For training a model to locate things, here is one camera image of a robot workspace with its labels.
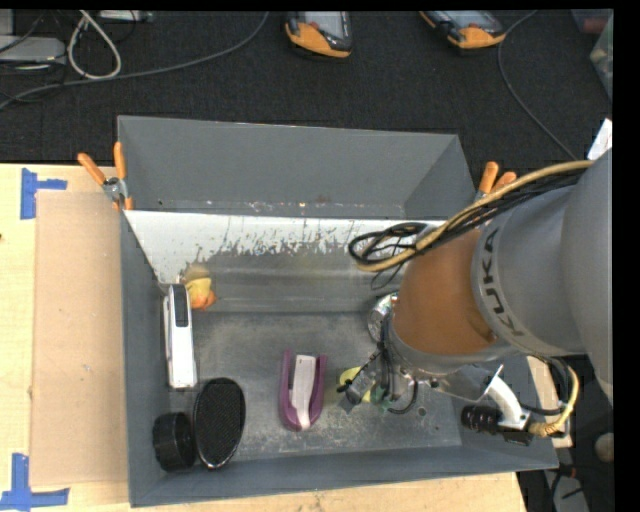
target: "black cable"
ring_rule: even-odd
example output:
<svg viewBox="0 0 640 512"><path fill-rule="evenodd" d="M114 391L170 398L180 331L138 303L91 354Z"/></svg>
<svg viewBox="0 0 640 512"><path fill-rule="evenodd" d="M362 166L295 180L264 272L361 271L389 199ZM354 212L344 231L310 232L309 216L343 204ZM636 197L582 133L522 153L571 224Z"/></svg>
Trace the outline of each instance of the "black cable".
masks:
<svg viewBox="0 0 640 512"><path fill-rule="evenodd" d="M549 137L551 137L551 139L553 139L553 141L562 148L562 150L567 153L567 155L569 155L569 157L572 160L578 160L578 158L571 152L571 150L569 150L562 142L560 142L560 140L553 134L551 133L551 131L542 123L542 121L540 121L534 114L533 112L531 112L531 110L529 110L529 108L524 104L524 102L520 99L520 97L516 94L515 90L513 89L513 86L511 85L511 82L509 81L509 79L507 78L507 75L504 71L504 66L502 64L502 46L504 45L504 42L507 41L509 38L507 37L507 35L509 33L511 33L518 25L524 23L525 21L527 21L529 18L531 18L534 14L536 14L538 12L538 10L536 9L535 11L530 12L529 14L527 14L526 16L524 16L523 18L521 18L520 20L516 21L513 25L511 25L506 31L505 31L505 38L502 40L502 42L498 45L498 67L500 68L500 74L502 75L502 79L504 80L504 83L507 86L507 89L509 89L509 92L511 93L511 95L514 97L514 99L520 104L520 106L524 109L524 111L529 115L529 117L531 119L533 119L533 121L535 121L535 123L542 129L542 131L544 131Z"/></svg>
<svg viewBox="0 0 640 512"><path fill-rule="evenodd" d="M28 91L24 91L21 93L16 94L15 96L13 96L12 98L0 103L0 112L2 110L4 110L8 105L16 102L16 101L20 101L23 100L25 97L30 96L32 94L38 94L41 92L45 92L45 91L49 91L52 89L62 89L64 87L73 87L73 86L77 86L77 85L88 85L88 84L95 84L95 83L103 83L103 82L110 82L110 81L114 81L114 80L125 80L128 78L140 78L140 77L145 77L145 76L152 76L152 75L159 75L161 73L169 73L171 71L177 71L180 69L185 69L191 66L195 66L197 64L202 64L204 62L207 62L209 60L213 60L216 59L218 57L222 57L224 55L227 55L229 53L232 53L240 48L242 48L243 46L247 45L257 34L258 32L260 32L260 29L264 26L264 24L267 21L267 18L269 17L269 11L266 11L263 15L262 20L260 21L260 23L258 24L258 27L245 39L243 39L242 41L240 41L239 43L227 48L226 50L222 50L216 53L213 53L211 55L207 55L205 57L201 57L199 59L194 59L188 62L183 62L181 64L176 64L173 66L167 66L164 68L158 68L158 69L150 69L147 71L138 71L138 72L134 72L134 73L129 73L129 74L124 74L124 75L116 75L113 77L106 77L106 78L96 78L93 80L70 80L68 82L63 82L60 84L49 84L49 85L44 85L42 87L36 87L35 89L30 89Z"/></svg>
<svg viewBox="0 0 640 512"><path fill-rule="evenodd" d="M533 354L532 357L535 357L536 359L542 361L543 363L545 363L547 366L549 366L549 370L551 371L552 377L553 377L553 372L555 370L556 373L560 373L560 370L558 370L556 364L562 366L563 368L563 374L561 375L557 375L556 378L559 380L554 379L554 382L556 384L560 385L560 391L558 393L558 397L561 403L566 404L569 401L569 394L570 394L570 390L569 390L569 370L568 370L568 365L565 361L562 361L560 359L555 359L555 358L546 358L537 354ZM525 409L531 411L531 412L535 412L536 414L542 414L543 416L556 416L558 414L562 414L566 408L566 406L561 406L555 409L542 409L539 407L535 407L535 406L531 406L528 404L525 404L523 402L521 402L520 400L518 400L518 403L520 404L521 407L524 407ZM561 433L561 436L565 436L566 432L568 432L568 429L565 429L565 432Z"/></svg>
<svg viewBox="0 0 640 512"><path fill-rule="evenodd" d="M355 237L351 242L349 242L349 254L358 263L368 265L392 259L398 249L411 249L415 251L414 254L400 263L404 264L418 255L425 254L427 251L435 249L453 238L456 238L475 227L485 224L497 215L500 215L519 204L528 201L529 199L533 199L534 197L552 190L575 185L585 170L586 168L583 168L576 169L571 172L563 172L562 174L542 176L535 181L526 183L504 195L500 195L493 201L483 204L482 206L477 206L476 208L469 210L464 218L443 231L437 239L420 250L417 250L416 244L421 236L416 235L421 235L422 230L427 227L427 224L420 222L403 222L382 231L373 231ZM402 243L402 240L410 236L415 237L411 243ZM390 240L393 240L394 238L397 239L396 242L390 243Z"/></svg>

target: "gray bin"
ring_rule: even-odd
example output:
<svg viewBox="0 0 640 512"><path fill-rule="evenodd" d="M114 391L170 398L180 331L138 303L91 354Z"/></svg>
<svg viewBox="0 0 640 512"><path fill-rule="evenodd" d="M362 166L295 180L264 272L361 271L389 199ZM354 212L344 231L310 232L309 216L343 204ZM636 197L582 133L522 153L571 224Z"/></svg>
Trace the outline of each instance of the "gray bin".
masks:
<svg viewBox="0 0 640 512"><path fill-rule="evenodd" d="M121 116L118 139L136 208L121 217L133 506L557 465L550 440L519 446L466 430L467 403L435 391L421 389L406 415L339 406L340 374L375 350L369 308L402 275L372 289L372 275L355 268L346 246L358 229L442 222L467 206L475 190L457 136ZM221 235L225 222L236 227ZM282 238L274 223L287 234L282 243L273 243ZM216 236L226 239L214 243ZM201 385L167 384L158 282L193 261L211 270L218 294L193 315L200 384L234 379L246 424L224 467L166 473L155 459L153 423L166 412L191 416ZM323 412L305 432L285 429L278 417L287 348L328 356ZM505 362L503 378L537 402L524 356Z"/></svg>

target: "yellow object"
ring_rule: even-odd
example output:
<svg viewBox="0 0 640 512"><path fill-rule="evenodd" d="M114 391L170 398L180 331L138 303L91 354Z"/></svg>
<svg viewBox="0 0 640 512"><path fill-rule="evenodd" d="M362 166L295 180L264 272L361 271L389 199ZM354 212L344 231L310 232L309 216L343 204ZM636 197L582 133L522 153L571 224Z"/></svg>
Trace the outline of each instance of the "yellow object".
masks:
<svg viewBox="0 0 640 512"><path fill-rule="evenodd" d="M501 34L497 37L493 37L491 34L485 32L480 27L465 27L461 28L459 32L464 36L464 41L458 41L456 38L451 36L448 36L448 39L452 44L459 46L463 50L494 46L498 43L501 43L506 36L506 34Z"/></svg>
<svg viewBox="0 0 640 512"><path fill-rule="evenodd" d="M344 59L348 57L351 52L344 50L334 50L331 48L325 37L318 31L318 28L313 24L307 24L300 22L298 24L299 34L291 32L289 25L285 25L285 31L289 39L301 48L305 48L309 51L319 53L327 57L338 57Z"/></svg>
<svg viewBox="0 0 640 512"><path fill-rule="evenodd" d="M213 304L217 297L211 290L211 278L200 277L185 283L185 288L189 292L191 309L205 310Z"/></svg>
<svg viewBox="0 0 640 512"><path fill-rule="evenodd" d="M354 368L349 368L348 370L343 371L342 374L340 375L340 385L342 386L345 382L347 382L347 380L355 379L359 371L360 371L359 366L356 366ZM364 394L364 396L362 397L362 401L367 403L371 401L371 391L367 391Z"/></svg>

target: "gray wire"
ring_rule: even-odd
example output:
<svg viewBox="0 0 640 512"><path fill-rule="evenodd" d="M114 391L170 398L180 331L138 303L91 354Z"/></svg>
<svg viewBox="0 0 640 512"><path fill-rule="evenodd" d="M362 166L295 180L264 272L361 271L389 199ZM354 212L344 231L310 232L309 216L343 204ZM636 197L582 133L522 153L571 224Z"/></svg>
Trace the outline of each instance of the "gray wire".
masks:
<svg viewBox="0 0 640 512"><path fill-rule="evenodd" d="M59 89L62 87L72 87L72 86L76 86L76 85L88 85L88 84L96 84L96 83L103 83L103 82L111 82L114 80L125 80L127 78L139 78L139 77L143 77L143 76L151 76L151 75L159 75L161 73L168 73L170 71L176 71L179 69L185 69L191 66L195 66L197 64L202 64L203 62L207 62L209 60L212 59L216 59L218 57L222 57L224 55L227 55L231 52L234 52L235 50L238 50L239 48L242 48L243 46L245 46L246 44L248 44L257 34L258 32L260 32L260 29L263 27L263 25L266 23L267 18L269 17L269 11L266 11L262 17L262 20L260 21L260 24L258 25L258 27L245 39L243 39L242 41L240 41L238 44L231 46L230 48L227 48L226 50L222 50L220 52L217 53L213 53L211 55L207 55L205 57L201 57L199 59L194 59L188 62L183 62L181 64L176 64L173 66L167 66L164 68L157 68L157 69L150 69L147 71L137 71L134 73L128 73L128 74L124 74L124 75L117 75L117 76L112 76L112 77L105 77L105 78L96 78L93 80L70 80L69 82L62 82L59 84L49 84L49 85L43 85L41 87L36 87L34 89L29 89L27 91L21 92L16 94L15 96L12 96L10 99L0 103L0 112L2 110L4 110L7 106L9 106L10 104L12 104L15 101L20 101L22 100L22 98L26 97L26 96L30 96L31 94L37 94L40 92L44 92L44 91L48 91L50 89Z"/></svg>
<svg viewBox="0 0 640 512"><path fill-rule="evenodd" d="M515 90L513 89L513 86L511 85L511 82L509 81L509 79L507 78L507 75L504 71L504 66L502 65L502 46L504 45L504 42L507 41L509 38L507 37L518 25L520 25L521 23L524 23L525 21L527 21L529 18L531 18L534 14L536 14L538 12L538 10L536 9L535 11L530 12L529 14L527 14L526 16L524 16L523 18L519 19L518 21L516 21L513 25L511 25L507 31L505 32L505 38L502 40L502 42L498 45L498 67L500 68L500 73L502 74L502 79L504 80L504 83L507 85L507 88L509 89L509 92L511 93L511 95L515 98L515 100L520 104L520 106L524 109L524 111L529 114L529 117L531 117L531 119L533 119L536 124L542 128L542 130L553 139L553 141L560 146L565 153L567 153L567 155L569 155L569 157L571 157L573 160L578 160L578 158L571 152L571 150L569 150L569 148L567 148L562 142L560 142L560 140L553 134L551 133L551 131L544 125L542 124L542 121L540 121L535 115L533 115L533 112L531 112L531 110L529 110L529 108L524 104L524 102L520 99L520 97L516 94Z"/></svg>

